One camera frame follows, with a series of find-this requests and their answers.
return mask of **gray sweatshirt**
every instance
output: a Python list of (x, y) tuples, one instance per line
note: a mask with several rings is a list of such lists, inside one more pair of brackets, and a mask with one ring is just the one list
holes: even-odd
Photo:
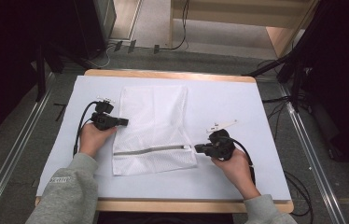
[[(59, 169), (47, 184), (41, 202), (26, 223), (92, 223), (97, 203), (97, 184), (93, 173), (98, 165), (90, 156), (77, 153), (67, 168)], [(296, 223), (281, 214), (271, 195), (245, 200), (247, 224)]]

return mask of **black cable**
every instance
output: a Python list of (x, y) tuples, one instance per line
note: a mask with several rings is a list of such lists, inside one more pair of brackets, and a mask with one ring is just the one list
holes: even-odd
[(231, 138), (231, 140), (244, 150), (244, 154), (246, 154), (247, 161), (249, 163), (251, 179), (253, 180), (254, 185), (256, 185), (256, 174), (254, 173), (254, 165), (253, 165), (253, 162), (251, 161), (250, 155), (248, 154), (246, 148), (240, 142), (236, 141), (233, 138)]
[[(275, 62), (276, 60), (275, 59), (269, 59), (269, 60), (265, 60), (265, 61), (262, 61), (260, 62), (259, 64), (257, 64), (257, 67), (256, 69), (259, 68), (260, 65), (262, 65), (263, 63), (266, 63), (266, 62)], [(273, 68), (273, 71), (276, 73), (276, 75), (278, 75), (279, 73), (276, 71), (276, 67)]]
[(251, 73), (248, 73), (248, 74), (245, 74), (243, 75), (244, 77), (257, 77), (271, 69), (273, 69), (274, 67), (282, 64), (282, 63), (285, 63), (289, 58), (290, 58), (290, 53), (288, 53), (287, 55), (283, 56), (282, 58), (279, 58), (277, 60), (274, 60), (273, 62), (271, 63), (268, 63), (267, 65), (264, 65), (263, 67), (257, 69), (256, 71), (254, 72), (251, 72)]
[(285, 102), (282, 105), (282, 107), (279, 110), (279, 114), (277, 115), (277, 118), (276, 118), (276, 125), (275, 125), (274, 136), (273, 136), (273, 141), (274, 142), (276, 142), (277, 130), (278, 130), (278, 127), (279, 127), (279, 118), (280, 118), (280, 115), (282, 114), (282, 110), (283, 110), (283, 108), (285, 108), (286, 104), (288, 104), (288, 102)]
[[(182, 16), (182, 23), (183, 23), (183, 40), (181, 41), (181, 43), (175, 47), (175, 48), (171, 48), (171, 49), (160, 49), (160, 50), (175, 50), (175, 49), (178, 49), (180, 48), (184, 42), (187, 43), (187, 47), (186, 49), (188, 48), (188, 41), (186, 39), (186, 36), (187, 36), (187, 31), (186, 31), (186, 25), (187, 25), (187, 17), (188, 17), (188, 9), (189, 9), (189, 0), (186, 0), (186, 3), (183, 7), (183, 16)], [(148, 48), (148, 47), (135, 47), (136, 49), (153, 49), (153, 48)]]
[[(299, 94), (299, 97), (301, 101), (306, 101), (306, 95), (305, 94)], [(279, 118), (280, 118), (280, 114), (282, 113), (283, 109), (285, 108), (286, 104), (288, 104), (291, 101), (291, 96), (284, 96), (284, 97), (280, 97), (280, 98), (276, 98), (276, 99), (270, 99), (270, 100), (264, 100), (263, 103), (274, 103), (274, 102), (280, 102), (283, 101), (281, 104), (277, 105), (273, 111), (271, 112), (270, 115), (268, 115), (268, 119), (270, 119), (274, 114), (279, 113), (276, 119), (276, 127), (275, 127), (275, 133), (274, 133), (274, 141), (276, 142), (276, 136), (277, 136), (277, 130), (278, 130), (278, 125), (279, 125)], [(288, 182), (290, 182), (294, 188), (297, 189), (297, 191), (300, 193), (300, 195), (305, 199), (305, 202), (308, 204), (308, 210), (303, 213), (303, 214), (296, 214), (296, 213), (291, 213), (291, 215), (296, 216), (296, 217), (303, 217), (306, 216), (308, 213), (311, 214), (311, 219), (310, 219), (310, 223), (312, 224), (314, 222), (314, 210), (312, 208), (312, 201), (311, 201), (311, 195), (309, 194), (308, 189), (305, 187), (305, 185), (302, 184), (302, 182), (296, 178), (294, 175), (292, 175), (291, 173), (284, 171), (285, 172), (285, 178)], [(290, 179), (288, 176), (291, 176), (292, 178), (296, 179), (300, 185), (303, 187), (303, 190), (306, 192), (304, 193), (304, 191), (302, 191), (302, 189), (297, 185), (297, 183), (295, 183), (292, 179)]]
[(182, 22), (183, 22), (183, 40), (181, 41), (181, 43), (175, 47), (175, 48), (171, 48), (171, 49), (164, 49), (164, 50), (174, 50), (174, 49), (178, 49), (180, 48), (184, 41), (186, 41), (186, 36), (187, 36), (187, 32), (186, 32), (186, 24), (187, 24), (187, 16), (188, 16), (188, 9), (189, 9), (189, 0), (186, 0), (186, 4), (184, 4), (183, 7), (183, 17), (182, 17)]
[[(294, 212), (291, 213), (291, 215), (296, 216), (296, 217), (304, 217), (306, 216), (308, 213), (311, 214), (311, 219), (310, 219), (310, 223), (312, 224), (314, 222), (314, 209), (312, 207), (312, 200), (311, 200), (311, 195), (309, 194), (308, 189), (305, 187), (305, 185), (302, 184), (302, 182), (296, 178), (294, 175), (292, 175), (291, 173), (284, 171), (285, 172), (285, 178), (286, 180), (288, 180), (296, 189), (297, 191), (300, 193), (300, 195), (304, 198), (305, 202), (308, 204), (308, 210), (302, 214), (296, 214)], [(302, 186), (303, 190), (305, 190), (305, 192), (303, 192), (301, 190), (301, 188), (292, 180), (290, 179), (288, 176), (291, 176), (292, 178), (296, 179), (300, 185)]]
[(78, 138), (81, 134), (81, 128), (84, 126), (82, 124), (82, 121), (84, 120), (84, 117), (85, 117), (85, 114), (87, 113), (88, 109), (90, 108), (91, 105), (97, 105), (99, 102), (96, 102), (96, 101), (93, 101), (92, 103), (89, 103), (87, 105), (87, 107), (85, 108), (84, 110), (84, 113), (82, 113), (82, 116), (81, 116), (81, 120), (79, 121), (79, 124), (78, 124), (78, 129), (77, 129), (77, 135), (76, 135), (76, 142), (75, 142), (75, 146), (73, 148), (73, 156), (75, 156), (77, 154), (77, 149), (78, 149)]

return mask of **person's right hand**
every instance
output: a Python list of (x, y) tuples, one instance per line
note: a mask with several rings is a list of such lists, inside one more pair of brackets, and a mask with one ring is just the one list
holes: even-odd
[(247, 157), (241, 150), (235, 148), (232, 157), (228, 161), (212, 158), (212, 162), (224, 172), (225, 176), (239, 190), (245, 200), (260, 196), (251, 179)]
[(85, 153), (94, 158), (97, 151), (105, 143), (105, 139), (116, 131), (117, 127), (100, 131), (92, 123), (85, 124), (81, 130), (79, 152)]

